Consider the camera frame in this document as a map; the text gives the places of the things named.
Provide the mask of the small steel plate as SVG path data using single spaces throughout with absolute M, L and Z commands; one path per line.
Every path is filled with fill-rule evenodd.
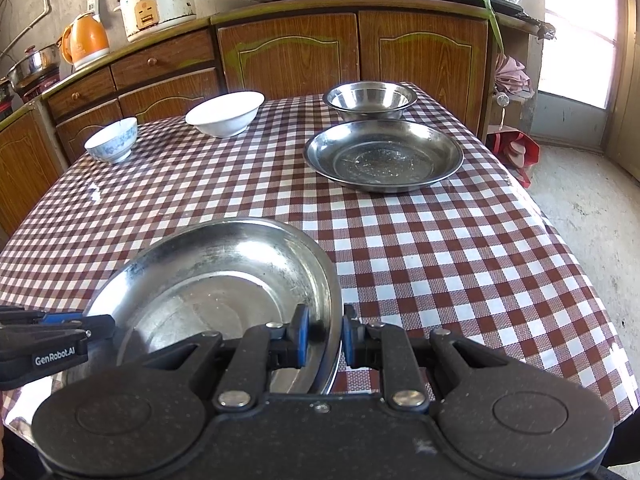
M 342 355 L 342 345 L 337 344 L 335 347 L 326 347 L 322 360 L 318 368 L 311 391 L 318 394 L 329 393 L 335 382 L 335 377 L 340 365 Z

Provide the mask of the large steel plate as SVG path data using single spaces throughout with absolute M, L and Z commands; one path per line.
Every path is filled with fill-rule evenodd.
M 214 330 L 226 339 L 310 311 L 306 365 L 271 376 L 270 389 L 313 393 L 326 347 L 340 344 L 343 301 L 335 266 L 308 235 L 261 218 L 191 226 L 139 252 L 93 296 L 85 314 L 108 314 L 112 339 L 66 370 L 63 385 Z

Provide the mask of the medium steel plate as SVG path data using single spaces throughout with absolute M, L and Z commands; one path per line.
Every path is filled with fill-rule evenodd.
M 464 161 L 462 146 L 432 127 L 406 120 L 342 122 L 317 133 L 305 162 L 345 188 L 405 193 L 451 177 Z

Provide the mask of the deep steel bowl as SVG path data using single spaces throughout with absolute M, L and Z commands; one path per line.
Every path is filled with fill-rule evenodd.
M 355 81 L 341 84 L 323 96 L 323 102 L 344 122 L 368 119 L 400 119 L 418 100 L 404 84 L 384 81 Z

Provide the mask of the red white checkered tablecloth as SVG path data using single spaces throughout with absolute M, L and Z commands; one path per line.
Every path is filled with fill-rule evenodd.
M 454 176 L 399 196 L 359 193 L 304 161 L 336 122 L 318 96 L 269 101 L 247 132 L 201 134 L 181 117 L 141 126 L 118 165 L 82 156 L 11 236 L 1 300 L 80 311 L 129 259 L 208 220 L 264 217 L 313 237 L 361 316 L 436 326 L 579 382 L 623 420 L 639 406 L 628 356 L 577 257 L 483 143 L 420 93 L 413 122 L 453 136 Z

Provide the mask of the blue patterned small bowl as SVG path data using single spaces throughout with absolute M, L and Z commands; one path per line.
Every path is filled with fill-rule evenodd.
M 86 141 L 85 150 L 100 162 L 119 164 L 131 154 L 137 137 L 137 118 L 126 117 L 95 133 Z

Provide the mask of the white ceramic bowl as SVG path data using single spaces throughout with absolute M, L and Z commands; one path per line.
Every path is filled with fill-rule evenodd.
M 222 94 L 189 110 L 186 123 L 214 138 L 232 138 L 250 126 L 264 102 L 257 91 Z

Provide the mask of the red bag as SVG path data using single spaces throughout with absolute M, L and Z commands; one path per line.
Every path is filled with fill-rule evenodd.
M 512 171 L 523 188 L 530 187 L 530 170 L 540 159 L 540 145 L 534 139 L 515 128 L 491 129 L 486 146 Z

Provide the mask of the steel pot with lid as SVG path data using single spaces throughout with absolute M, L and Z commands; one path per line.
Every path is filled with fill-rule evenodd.
M 60 50 L 55 44 L 25 50 L 25 56 L 16 62 L 6 75 L 15 91 L 23 90 L 42 76 L 60 74 Z

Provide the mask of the orange electric kettle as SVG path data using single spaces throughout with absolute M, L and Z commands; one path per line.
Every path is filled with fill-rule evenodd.
M 105 28 L 92 13 L 78 15 L 66 26 L 56 44 L 64 61 L 74 70 L 80 70 L 110 53 Z

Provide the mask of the pink cloth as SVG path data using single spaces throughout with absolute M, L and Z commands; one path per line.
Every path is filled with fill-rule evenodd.
M 524 100 L 534 95 L 532 81 L 523 63 L 503 53 L 496 59 L 495 85 L 499 92 Z

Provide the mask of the brown wooden cabinet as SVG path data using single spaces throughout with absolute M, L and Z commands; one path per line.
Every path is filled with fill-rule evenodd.
M 156 32 L 2 122 L 1 234 L 15 232 L 99 128 L 180 116 L 230 91 L 281 99 L 356 80 L 410 81 L 484 136 L 497 55 L 526 62 L 537 32 L 527 18 L 442 0 L 288 0 Z

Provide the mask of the white rice cooker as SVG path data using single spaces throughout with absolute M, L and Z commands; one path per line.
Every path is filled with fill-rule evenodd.
M 117 0 L 129 42 L 196 19 L 195 0 Z

